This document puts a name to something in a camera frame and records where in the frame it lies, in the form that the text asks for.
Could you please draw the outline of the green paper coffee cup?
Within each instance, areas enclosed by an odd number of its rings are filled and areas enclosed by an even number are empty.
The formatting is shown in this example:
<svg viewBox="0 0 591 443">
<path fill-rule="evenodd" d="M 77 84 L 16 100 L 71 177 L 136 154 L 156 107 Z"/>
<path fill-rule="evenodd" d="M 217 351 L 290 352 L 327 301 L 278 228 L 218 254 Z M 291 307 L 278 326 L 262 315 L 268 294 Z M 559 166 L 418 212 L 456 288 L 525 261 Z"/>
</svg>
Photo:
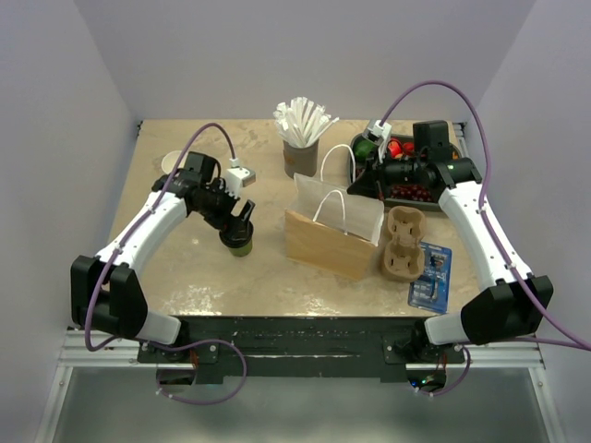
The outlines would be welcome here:
<svg viewBox="0 0 591 443">
<path fill-rule="evenodd" d="M 245 257 L 252 251 L 252 247 L 252 240 L 248 240 L 240 245 L 231 245 L 228 249 L 234 257 Z"/>
</svg>

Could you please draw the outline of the brown paper bag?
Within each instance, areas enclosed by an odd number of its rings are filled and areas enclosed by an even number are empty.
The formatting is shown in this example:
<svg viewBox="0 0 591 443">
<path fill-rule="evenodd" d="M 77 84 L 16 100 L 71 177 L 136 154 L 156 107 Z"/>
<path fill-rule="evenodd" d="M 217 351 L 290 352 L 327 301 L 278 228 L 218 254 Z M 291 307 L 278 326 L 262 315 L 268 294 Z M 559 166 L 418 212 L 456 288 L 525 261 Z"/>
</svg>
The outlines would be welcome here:
<svg viewBox="0 0 591 443">
<path fill-rule="evenodd" d="M 343 186 L 294 174 L 296 195 L 284 212 L 285 255 L 352 281 L 366 277 L 379 246 L 384 204 Z"/>
</svg>

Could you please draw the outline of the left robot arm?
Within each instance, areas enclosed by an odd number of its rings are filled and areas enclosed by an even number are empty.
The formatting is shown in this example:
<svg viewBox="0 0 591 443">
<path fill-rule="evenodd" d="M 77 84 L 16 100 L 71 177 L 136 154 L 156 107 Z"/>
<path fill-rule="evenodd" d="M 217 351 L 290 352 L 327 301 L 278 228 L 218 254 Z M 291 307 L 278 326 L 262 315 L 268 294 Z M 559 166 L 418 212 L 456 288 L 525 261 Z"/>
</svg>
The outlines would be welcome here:
<svg viewBox="0 0 591 443">
<path fill-rule="evenodd" d="M 241 190 L 256 180 L 254 171 L 233 159 L 223 170 L 213 157 L 189 152 L 176 171 L 162 175 L 139 213 L 109 245 L 92 257 L 77 257 L 70 268 L 71 315 L 85 330 L 111 338 L 158 342 L 171 362 L 185 360 L 191 339 L 179 318 L 149 310 L 139 276 L 163 240 L 190 214 L 197 213 L 235 257 L 252 249 L 255 208 L 248 200 L 233 210 Z"/>
</svg>

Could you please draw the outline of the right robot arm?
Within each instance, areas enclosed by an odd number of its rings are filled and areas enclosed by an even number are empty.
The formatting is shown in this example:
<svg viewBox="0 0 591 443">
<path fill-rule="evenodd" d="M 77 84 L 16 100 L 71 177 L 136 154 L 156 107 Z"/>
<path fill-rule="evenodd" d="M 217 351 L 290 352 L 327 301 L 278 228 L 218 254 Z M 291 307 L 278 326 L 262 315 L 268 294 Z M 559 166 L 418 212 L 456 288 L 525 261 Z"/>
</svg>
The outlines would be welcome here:
<svg viewBox="0 0 591 443">
<path fill-rule="evenodd" d="M 386 198 L 393 186 L 419 185 L 426 189 L 453 222 L 473 263 L 480 293 L 460 312 L 431 317 L 422 333 L 411 340 L 414 357 L 433 362 L 444 345 L 476 345 L 508 341 L 533 334 L 553 295 L 547 276 L 536 276 L 515 252 L 487 198 L 484 181 L 468 158 L 455 158 L 444 121 L 413 125 L 413 153 L 401 160 L 388 145 L 392 127 L 372 120 L 355 143 L 371 149 L 361 172 L 352 172 L 350 195 Z"/>
</svg>

